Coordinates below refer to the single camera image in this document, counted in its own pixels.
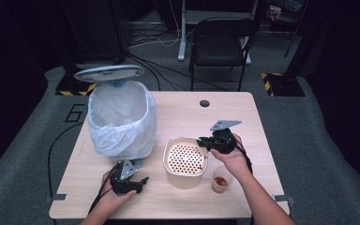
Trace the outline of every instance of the trash can lid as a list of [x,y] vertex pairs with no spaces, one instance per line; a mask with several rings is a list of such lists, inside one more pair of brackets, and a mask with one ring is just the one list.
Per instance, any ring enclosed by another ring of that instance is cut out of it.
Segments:
[[81,82],[102,83],[115,80],[129,79],[144,74],[144,70],[135,65],[120,65],[95,67],[82,70],[75,74],[75,78]]

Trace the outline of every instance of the person's left hand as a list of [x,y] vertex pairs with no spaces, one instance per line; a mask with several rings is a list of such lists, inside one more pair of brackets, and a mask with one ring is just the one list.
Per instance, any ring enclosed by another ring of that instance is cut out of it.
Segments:
[[[108,175],[109,172],[103,175],[102,184]],[[136,194],[136,190],[131,190],[127,194],[119,196],[113,192],[112,188],[109,179],[101,192],[105,194],[101,196],[96,206],[82,224],[103,224],[122,204],[129,201]]]
[[[104,173],[103,179],[101,181],[102,183],[107,178],[108,174],[109,172]],[[125,195],[117,195],[112,190],[110,179],[106,182],[104,189],[101,193],[105,193],[106,191],[108,192],[101,197],[101,199],[96,205],[96,208],[97,210],[108,215],[108,217],[113,214],[122,204],[129,201],[136,194],[136,190],[132,190]]]

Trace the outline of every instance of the yellow black tape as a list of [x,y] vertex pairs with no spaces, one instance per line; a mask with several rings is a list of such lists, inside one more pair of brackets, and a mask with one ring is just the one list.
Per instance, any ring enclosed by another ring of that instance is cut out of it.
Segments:
[[264,82],[265,91],[267,92],[268,96],[273,96],[273,88],[271,86],[271,83],[268,81],[268,74],[276,75],[276,76],[282,76],[281,73],[262,73],[262,81]]
[[89,85],[87,90],[73,90],[73,91],[56,91],[55,94],[57,96],[90,96],[93,90],[96,87],[96,83],[92,83]]

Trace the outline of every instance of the orange food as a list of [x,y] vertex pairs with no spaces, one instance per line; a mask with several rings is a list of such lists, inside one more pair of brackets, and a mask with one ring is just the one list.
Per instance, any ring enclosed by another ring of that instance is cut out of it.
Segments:
[[229,185],[229,184],[227,183],[226,179],[224,179],[224,178],[221,177],[221,176],[215,177],[215,182],[216,182],[218,185],[223,186],[223,187],[226,187],[226,186]]

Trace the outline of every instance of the perforated basket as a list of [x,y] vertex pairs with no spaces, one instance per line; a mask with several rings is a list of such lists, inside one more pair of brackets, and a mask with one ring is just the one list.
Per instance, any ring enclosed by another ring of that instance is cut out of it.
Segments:
[[172,138],[163,155],[163,166],[169,182],[177,188],[196,187],[207,167],[208,152],[195,138]]

